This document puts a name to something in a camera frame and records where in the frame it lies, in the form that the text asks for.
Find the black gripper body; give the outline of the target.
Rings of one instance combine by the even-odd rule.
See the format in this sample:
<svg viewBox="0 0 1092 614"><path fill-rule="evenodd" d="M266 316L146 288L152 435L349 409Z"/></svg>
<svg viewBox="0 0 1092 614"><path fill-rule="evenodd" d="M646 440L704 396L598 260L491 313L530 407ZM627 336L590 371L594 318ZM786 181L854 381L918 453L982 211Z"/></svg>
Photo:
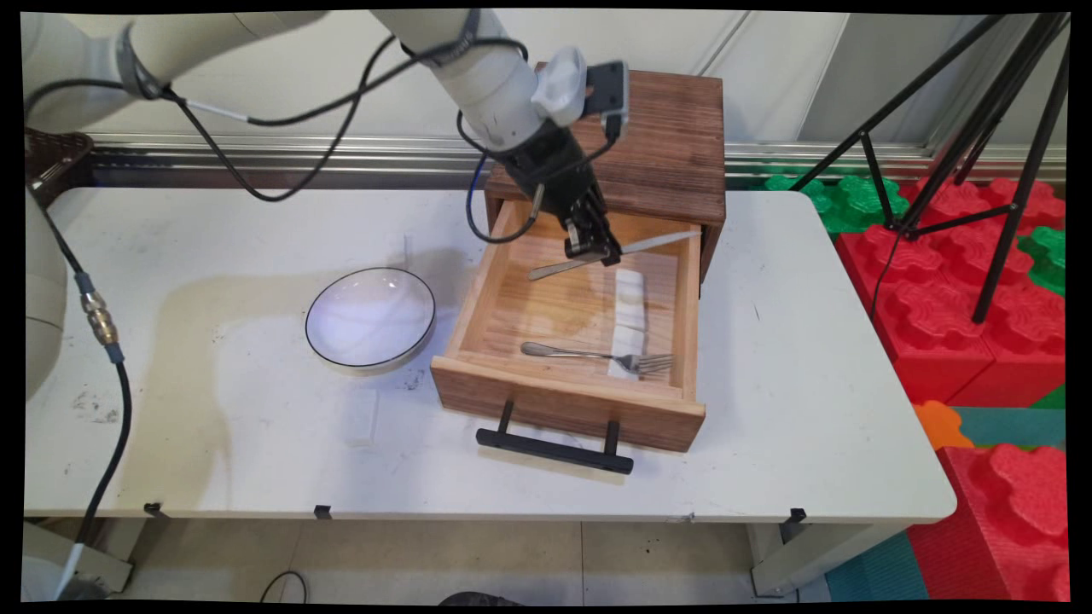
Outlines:
<svg viewBox="0 0 1092 614"><path fill-rule="evenodd" d="M589 224L593 215L605 215L606 203L592 167L612 150L612 132L606 143L586 153L569 128L545 121L526 143L496 153L494 160L514 179L524 194L535 194L543 186L541 211L561 224Z"/></svg>

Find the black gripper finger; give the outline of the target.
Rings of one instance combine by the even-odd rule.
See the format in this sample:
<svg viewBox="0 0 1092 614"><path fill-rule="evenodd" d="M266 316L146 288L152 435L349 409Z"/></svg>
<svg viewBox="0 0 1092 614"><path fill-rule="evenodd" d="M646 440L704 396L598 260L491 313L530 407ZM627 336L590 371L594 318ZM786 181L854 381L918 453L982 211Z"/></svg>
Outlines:
<svg viewBox="0 0 1092 614"><path fill-rule="evenodd" d="M577 261L596 261L604 258L604 240L594 222L569 219L563 222L566 257Z"/></svg>
<svg viewBox="0 0 1092 614"><path fill-rule="evenodd" d="M624 257L624 248L617 241L612 231L612 223L606 215L606 206L601 201L587 202L587 217L590 220L590 231L593 235L593 246L597 252L603 252L601 264L613 267L619 264Z"/></svg>

